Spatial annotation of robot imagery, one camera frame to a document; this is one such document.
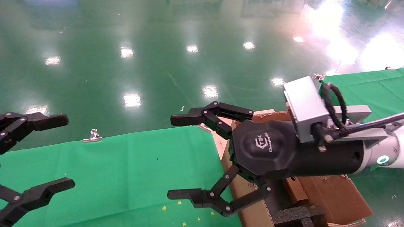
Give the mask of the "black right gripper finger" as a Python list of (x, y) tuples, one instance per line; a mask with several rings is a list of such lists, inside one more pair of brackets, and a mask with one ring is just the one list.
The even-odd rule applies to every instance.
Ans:
[(231, 184), (239, 171), (236, 165), (232, 165), (210, 190), (200, 188), (169, 190), (167, 192), (167, 198), (170, 200), (188, 199), (193, 204), (194, 208), (211, 208), (224, 217), (231, 216), (264, 200), (271, 192), (269, 184), (264, 184), (261, 188), (234, 201), (225, 201), (221, 197), (221, 194)]
[(219, 117), (243, 122), (252, 120), (253, 114), (254, 112), (250, 109), (224, 102), (211, 102), (203, 108), (191, 108), (188, 113), (172, 115), (170, 123), (173, 126), (204, 124), (220, 137), (229, 140), (232, 138), (232, 128)]

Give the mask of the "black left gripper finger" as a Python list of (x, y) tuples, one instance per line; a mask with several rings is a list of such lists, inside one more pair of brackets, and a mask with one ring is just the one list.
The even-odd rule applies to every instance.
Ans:
[(56, 193), (74, 187), (75, 181), (68, 177), (34, 186), (23, 193), (18, 193), (1, 185), (0, 198), (6, 201), (7, 205), (1, 209), (0, 225), (2, 227), (12, 227), (30, 211), (47, 206)]
[(41, 112), (19, 114), (7, 112), (0, 115), (0, 154), (10, 151), (33, 131), (44, 131), (69, 124), (66, 114), (44, 115)]

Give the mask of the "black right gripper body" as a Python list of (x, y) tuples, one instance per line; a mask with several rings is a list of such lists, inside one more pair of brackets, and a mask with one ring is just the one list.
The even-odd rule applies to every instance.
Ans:
[(300, 143), (290, 121), (241, 122), (231, 132), (230, 160), (245, 180), (352, 174), (363, 162), (362, 141), (337, 141), (319, 151), (314, 141)]

